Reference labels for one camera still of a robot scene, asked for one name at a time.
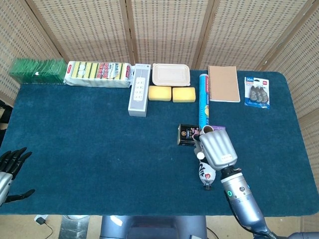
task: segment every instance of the brown notebook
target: brown notebook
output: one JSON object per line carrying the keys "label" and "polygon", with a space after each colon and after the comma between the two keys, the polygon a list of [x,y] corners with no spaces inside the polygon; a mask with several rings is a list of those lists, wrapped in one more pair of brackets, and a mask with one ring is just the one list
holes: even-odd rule
{"label": "brown notebook", "polygon": [[240,102],[236,66],[208,66],[209,100]]}

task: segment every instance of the power strip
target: power strip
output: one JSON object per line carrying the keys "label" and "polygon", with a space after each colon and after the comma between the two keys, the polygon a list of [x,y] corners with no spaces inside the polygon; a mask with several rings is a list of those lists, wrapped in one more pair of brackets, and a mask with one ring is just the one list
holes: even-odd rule
{"label": "power strip", "polygon": [[151,65],[136,64],[129,101],[129,115],[146,117]]}

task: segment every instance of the yellow sponge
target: yellow sponge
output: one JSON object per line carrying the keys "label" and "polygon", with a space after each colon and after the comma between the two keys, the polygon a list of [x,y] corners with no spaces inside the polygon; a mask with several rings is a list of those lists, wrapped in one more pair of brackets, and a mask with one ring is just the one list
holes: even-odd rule
{"label": "yellow sponge", "polygon": [[194,87],[173,88],[173,102],[195,102],[196,93]]}
{"label": "yellow sponge", "polygon": [[149,100],[150,101],[170,101],[171,87],[170,86],[150,86]]}

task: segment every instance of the red label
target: red label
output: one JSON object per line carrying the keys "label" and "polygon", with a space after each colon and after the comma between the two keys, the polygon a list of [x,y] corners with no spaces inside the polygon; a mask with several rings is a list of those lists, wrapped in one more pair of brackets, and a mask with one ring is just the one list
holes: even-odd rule
{"label": "red label", "polygon": [[68,67],[68,71],[67,71],[67,73],[69,74],[70,73],[70,71],[71,71],[71,67],[72,67],[72,65],[69,65],[69,67]]}
{"label": "red label", "polygon": [[205,76],[205,80],[206,80],[206,92],[209,92],[209,80],[208,80],[208,76]]}
{"label": "red label", "polygon": [[129,74],[130,74],[130,67],[129,66],[127,66],[127,68],[126,68],[126,77],[129,77]]}

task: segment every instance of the blue table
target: blue table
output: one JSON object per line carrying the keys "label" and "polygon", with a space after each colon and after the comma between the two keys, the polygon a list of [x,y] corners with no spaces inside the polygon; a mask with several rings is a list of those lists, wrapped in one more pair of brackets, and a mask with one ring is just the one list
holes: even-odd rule
{"label": "blue table", "polygon": [[[191,71],[191,86],[206,71]],[[244,106],[244,77],[270,81],[269,110]],[[265,216],[318,211],[319,197],[287,81],[276,72],[238,72],[240,103],[210,103]],[[197,124],[198,101],[149,102],[130,117],[130,89],[22,85],[1,153],[24,146],[32,156],[2,214],[230,215],[217,174],[212,191],[198,178],[193,148],[177,145],[180,123]]]}

